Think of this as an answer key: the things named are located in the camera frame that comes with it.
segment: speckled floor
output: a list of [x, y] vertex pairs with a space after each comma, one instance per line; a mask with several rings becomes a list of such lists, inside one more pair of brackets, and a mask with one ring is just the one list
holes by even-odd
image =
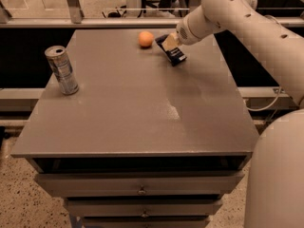
[[[0, 121], [11, 137], [3, 141], [0, 150], [0, 227], [2, 228], [54, 228], [71, 227], [67, 210], [61, 199], [52, 198], [33, 180], [36, 172], [24, 159], [15, 159], [10, 151], [26, 121]], [[207, 228], [243, 227], [247, 174], [229, 195], [224, 205], [212, 217]]]

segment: white cable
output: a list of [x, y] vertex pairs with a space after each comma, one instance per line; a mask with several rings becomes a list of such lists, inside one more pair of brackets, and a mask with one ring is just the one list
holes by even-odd
[[258, 108], [258, 109], [252, 109], [252, 108], [249, 108], [249, 107], [247, 106], [247, 109], [250, 110], [250, 111], [262, 111], [262, 110], [267, 110], [269, 107], [273, 106], [273, 105], [276, 103], [276, 101], [277, 101], [277, 99], [278, 99], [278, 97], [279, 97], [279, 95], [280, 95], [280, 93], [281, 93], [281, 89], [282, 89], [281, 87], [278, 89], [277, 94], [276, 94], [276, 96], [275, 96], [275, 99], [274, 99], [270, 104], [266, 105], [265, 107]]

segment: floor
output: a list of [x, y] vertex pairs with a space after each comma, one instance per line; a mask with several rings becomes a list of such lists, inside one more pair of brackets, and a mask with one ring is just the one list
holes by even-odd
[[[102, 11], [115, 9], [118, 0], [80, 0], [85, 17], [100, 17]], [[2, 0], [16, 18], [67, 17], [65, 0]], [[10, 151], [26, 124], [26, 120], [0, 120], [11, 137], [3, 141], [0, 150], [0, 227], [71, 227], [68, 212], [61, 199], [54, 199], [33, 180], [35, 170], [23, 159], [14, 159]], [[243, 172], [244, 179], [230, 194], [223, 197], [224, 205], [212, 217], [207, 228], [241, 228], [244, 221], [244, 207], [249, 164]]]

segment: gray tabletop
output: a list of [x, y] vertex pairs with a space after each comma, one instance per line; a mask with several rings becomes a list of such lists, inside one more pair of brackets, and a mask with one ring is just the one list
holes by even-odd
[[[171, 29], [150, 29], [155, 37]], [[77, 30], [67, 50], [80, 90], [52, 76], [12, 156], [242, 155], [257, 131], [213, 36], [182, 46], [172, 67], [140, 29]]]

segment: drawer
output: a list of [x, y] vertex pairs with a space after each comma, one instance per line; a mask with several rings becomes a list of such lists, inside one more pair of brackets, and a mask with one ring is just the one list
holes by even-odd
[[230, 193], [242, 172], [162, 174], [38, 174], [36, 182], [53, 197], [157, 196]]
[[150, 197], [150, 199], [66, 199], [65, 208], [74, 217], [174, 217], [214, 215], [221, 200], [198, 196]]
[[209, 222], [207, 217], [82, 218], [87, 228], [204, 228]]

